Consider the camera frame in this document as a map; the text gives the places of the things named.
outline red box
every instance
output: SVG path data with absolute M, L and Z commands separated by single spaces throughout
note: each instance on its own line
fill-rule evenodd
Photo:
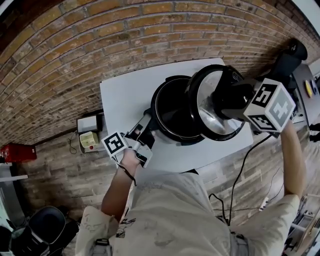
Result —
M 0 150 L 6 163 L 28 162 L 37 159 L 34 146 L 10 143 Z

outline shirt sleeve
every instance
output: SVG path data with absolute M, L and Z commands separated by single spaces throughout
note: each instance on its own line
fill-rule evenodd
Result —
M 286 195 L 274 205 L 267 206 L 254 215 L 245 224 L 230 229 L 248 239 L 254 255 L 281 255 L 299 204 L 297 195 Z
M 86 207 L 76 238 L 75 255 L 88 256 L 96 240 L 114 236 L 118 225 L 113 216 L 108 216 L 92 206 Z

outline wrist strap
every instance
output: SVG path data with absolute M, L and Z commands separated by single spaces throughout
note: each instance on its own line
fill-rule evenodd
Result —
M 119 164 L 118 162 L 117 162 L 117 164 L 118 164 L 118 166 L 119 166 L 121 169 L 124 170 L 125 174 L 128 175 L 128 177 L 129 177 L 131 180 L 133 180 L 134 185 L 137 186 L 135 177 L 133 177 L 133 176 L 130 174 L 130 172 L 128 172 L 128 170 L 127 170 L 125 167 L 123 167 L 121 164 Z

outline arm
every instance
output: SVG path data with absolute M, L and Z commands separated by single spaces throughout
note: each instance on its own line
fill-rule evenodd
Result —
M 134 177 L 140 161 L 136 158 L 134 150 L 126 149 L 120 164 Z M 102 200 L 101 211 L 106 215 L 115 216 L 115 219 L 120 222 L 126 208 L 131 184 L 131 178 L 119 167 Z
M 291 120 L 281 133 L 284 162 L 284 195 L 303 195 L 306 182 L 306 164 L 298 135 Z

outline open lid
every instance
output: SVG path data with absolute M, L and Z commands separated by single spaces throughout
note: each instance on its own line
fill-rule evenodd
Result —
M 199 132 L 211 140 L 226 141 L 239 133 L 244 122 L 217 114 L 213 92 L 228 93 L 227 88 L 243 80 L 232 67 L 209 65 L 198 71 L 187 88 L 191 116 Z

